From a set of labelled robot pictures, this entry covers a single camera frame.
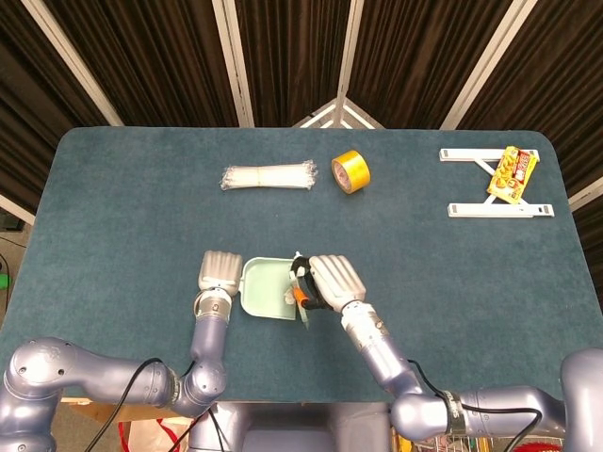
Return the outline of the white partition base foot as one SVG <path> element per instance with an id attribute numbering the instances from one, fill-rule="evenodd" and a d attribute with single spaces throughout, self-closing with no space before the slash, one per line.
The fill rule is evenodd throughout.
<path id="1" fill-rule="evenodd" d="M 294 124 L 296 128 L 383 129 L 383 125 L 352 100 L 345 98 L 339 105 L 331 100 Z"/>

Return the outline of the yellow packing tape roll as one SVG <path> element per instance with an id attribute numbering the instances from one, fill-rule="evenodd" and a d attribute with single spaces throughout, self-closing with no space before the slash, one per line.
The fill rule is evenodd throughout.
<path id="1" fill-rule="evenodd" d="M 368 164 L 355 150 L 349 150 L 334 158 L 331 167 L 336 183 L 346 194 L 355 193 L 370 184 Z"/>

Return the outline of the yellow snack packet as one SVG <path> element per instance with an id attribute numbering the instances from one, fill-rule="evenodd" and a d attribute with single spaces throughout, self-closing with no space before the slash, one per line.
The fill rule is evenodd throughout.
<path id="1" fill-rule="evenodd" d="M 487 187 L 487 193 L 509 204 L 519 204 L 539 157 L 507 146 Z"/>

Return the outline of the blue felt table cover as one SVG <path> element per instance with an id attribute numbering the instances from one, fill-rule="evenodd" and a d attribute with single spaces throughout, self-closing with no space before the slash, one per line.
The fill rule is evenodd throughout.
<path id="1" fill-rule="evenodd" d="M 450 218 L 488 197 L 442 148 L 537 150 L 522 198 L 554 218 Z M 371 181 L 346 194 L 331 162 Z M 231 166 L 313 160 L 314 186 L 223 191 Z M 603 347 L 603 314 L 548 139 L 531 131 L 77 128 L 59 142 L 0 328 L 0 374 L 30 339 L 189 365 L 207 250 L 346 256 L 396 347 L 439 388 L 558 396 L 562 359 Z"/>

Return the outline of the red and white bag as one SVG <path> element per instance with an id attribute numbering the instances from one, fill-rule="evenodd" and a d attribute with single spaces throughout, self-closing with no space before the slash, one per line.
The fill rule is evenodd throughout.
<path id="1" fill-rule="evenodd" d="M 168 452 L 191 423 L 182 417 L 120 422 L 121 452 Z"/>

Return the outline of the mint green plastic dustpan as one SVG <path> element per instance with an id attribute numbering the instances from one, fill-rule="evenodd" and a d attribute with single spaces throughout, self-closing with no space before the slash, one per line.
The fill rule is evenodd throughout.
<path id="1" fill-rule="evenodd" d="M 292 259 L 254 257 L 243 266 L 239 284 L 243 310 L 255 317 L 295 320 L 296 307 L 285 300 L 291 287 Z"/>

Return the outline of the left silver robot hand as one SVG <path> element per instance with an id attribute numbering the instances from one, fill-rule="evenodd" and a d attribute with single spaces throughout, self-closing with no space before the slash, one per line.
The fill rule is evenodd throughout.
<path id="1" fill-rule="evenodd" d="M 234 297 L 239 289 L 242 268 L 243 260 L 240 254 L 207 250 L 200 268 L 198 287 L 202 292 L 220 289 Z"/>

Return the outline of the brown cardboard box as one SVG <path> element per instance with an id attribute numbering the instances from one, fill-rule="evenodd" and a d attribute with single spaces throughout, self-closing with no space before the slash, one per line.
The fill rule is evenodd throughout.
<path id="1" fill-rule="evenodd" d="M 94 402 L 83 397 L 63 397 L 61 403 L 70 406 L 74 411 L 84 414 L 98 422 L 105 422 L 115 409 L 114 404 Z M 130 422 L 151 419 L 170 419 L 180 417 L 180 414 L 167 408 L 158 408 L 149 405 L 123 404 L 118 411 L 114 422 Z"/>

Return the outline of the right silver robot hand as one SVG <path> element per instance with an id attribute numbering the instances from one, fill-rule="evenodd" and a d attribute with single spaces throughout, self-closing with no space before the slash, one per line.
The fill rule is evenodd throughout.
<path id="1" fill-rule="evenodd" d="M 289 269 L 294 300 L 304 310 L 341 313 L 350 303 L 364 302 L 367 290 L 343 255 L 296 257 Z"/>

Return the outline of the silver robot torso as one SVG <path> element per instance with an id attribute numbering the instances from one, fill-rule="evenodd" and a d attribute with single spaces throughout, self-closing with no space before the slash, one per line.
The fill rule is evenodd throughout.
<path id="1" fill-rule="evenodd" d="M 384 402 L 219 402 L 187 452 L 391 452 Z"/>

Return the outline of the white partition frame post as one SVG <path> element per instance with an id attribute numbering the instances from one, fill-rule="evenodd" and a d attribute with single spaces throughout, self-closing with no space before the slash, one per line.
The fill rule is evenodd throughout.
<path id="1" fill-rule="evenodd" d="M 116 108 L 44 1 L 20 1 L 107 123 L 110 126 L 124 126 L 124 122 Z"/>
<path id="2" fill-rule="evenodd" d="M 441 130 L 459 126 L 537 3 L 538 0 L 512 0 L 440 125 Z"/>
<path id="3" fill-rule="evenodd" d="M 342 105 L 344 103 L 350 85 L 351 71 L 355 57 L 364 4 L 365 0 L 350 0 L 348 24 L 344 40 L 342 62 L 340 66 L 340 75 L 336 97 L 336 102 L 339 105 Z"/>
<path id="4" fill-rule="evenodd" d="M 603 176 L 568 199 L 570 210 L 575 212 L 601 196 L 603 196 Z"/>
<path id="5" fill-rule="evenodd" d="M 2 194 L 0 194 L 0 208 L 9 212 L 14 217 L 22 220 L 28 225 L 33 226 L 35 223 L 36 217 L 34 214 L 28 212 L 22 206 L 20 206 L 16 202 L 13 202 Z"/>
<path id="6" fill-rule="evenodd" d="M 235 0 L 212 0 L 238 124 L 253 128 L 253 106 Z"/>

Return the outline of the white folding stand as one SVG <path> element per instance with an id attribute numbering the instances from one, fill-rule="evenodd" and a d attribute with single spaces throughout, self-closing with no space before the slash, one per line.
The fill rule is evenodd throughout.
<path id="1" fill-rule="evenodd" d="M 439 159 L 441 162 L 473 162 L 492 178 L 504 150 L 442 148 L 439 151 Z M 527 151 L 538 156 L 540 161 L 537 150 Z M 488 194 L 484 202 L 450 203 L 448 216 L 450 218 L 554 218 L 555 213 L 549 203 L 528 203 L 522 198 L 519 204 L 509 204 Z"/>

